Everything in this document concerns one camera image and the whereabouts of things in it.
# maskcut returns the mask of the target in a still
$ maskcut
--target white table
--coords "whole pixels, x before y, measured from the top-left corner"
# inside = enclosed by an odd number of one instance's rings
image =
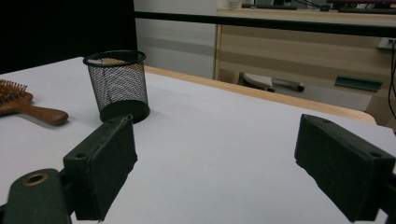
[[[82,58],[0,78],[28,85],[35,105],[70,116],[61,127],[24,115],[0,118],[3,204],[18,177],[63,169],[63,156],[101,121]],[[349,223],[295,163],[303,113],[342,124],[396,155],[392,130],[374,124],[150,73],[147,85],[151,114],[134,126],[139,161],[105,223]],[[380,212],[376,223],[385,218]]]

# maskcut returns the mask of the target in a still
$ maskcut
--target mesh cup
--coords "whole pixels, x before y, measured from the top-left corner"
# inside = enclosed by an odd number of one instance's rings
[[[100,120],[132,114],[134,123],[149,115],[149,101],[140,51],[115,50],[84,58],[99,108]]]

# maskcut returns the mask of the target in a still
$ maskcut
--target black foam pad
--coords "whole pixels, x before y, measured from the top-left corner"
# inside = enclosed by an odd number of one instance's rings
[[[329,120],[302,115],[294,157],[349,221],[375,220],[393,156]]]
[[[104,220],[128,174],[134,169],[132,116],[102,124],[64,157],[79,220]]]

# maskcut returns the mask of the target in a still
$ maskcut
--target hairbrush handle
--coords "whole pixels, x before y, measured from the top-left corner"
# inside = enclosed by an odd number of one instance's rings
[[[69,115],[57,109],[39,107],[34,105],[24,105],[18,108],[20,113],[39,119],[49,125],[58,126],[67,122]]]

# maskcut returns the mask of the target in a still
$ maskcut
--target table edge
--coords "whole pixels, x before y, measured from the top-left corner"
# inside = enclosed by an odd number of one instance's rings
[[[366,123],[371,123],[371,124],[376,124],[375,119],[362,111],[355,110],[355,109],[350,109],[350,108],[345,108],[341,107],[338,105],[328,105],[320,102],[315,102],[315,101],[310,101],[310,100],[305,100],[297,97],[292,97],[288,95],[283,95],[275,92],[269,92],[269,91],[261,91],[261,90],[256,90],[252,89],[249,87],[243,87],[243,86],[238,86],[234,85],[231,83],[226,83],[226,82],[221,82],[205,77],[197,77],[197,76],[192,76],[192,75],[187,75],[179,72],[174,72],[170,70],[165,70],[157,67],[151,67],[151,66],[146,66],[145,65],[145,71],[164,76],[164,77],[171,77],[171,78],[176,78],[184,81],[189,81],[193,82],[196,84],[200,85],[205,85],[213,88],[217,88],[220,90],[224,91],[231,91],[231,92],[236,92],[239,94],[251,96],[251,97],[256,97],[260,98],[263,100],[268,100],[276,103],[281,103],[284,105],[292,105],[292,106],[297,106],[300,108],[305,108],[305,109],[310,109],[326,114],[331,114],[347,119],[356,119],[359,121],[363,121]]]

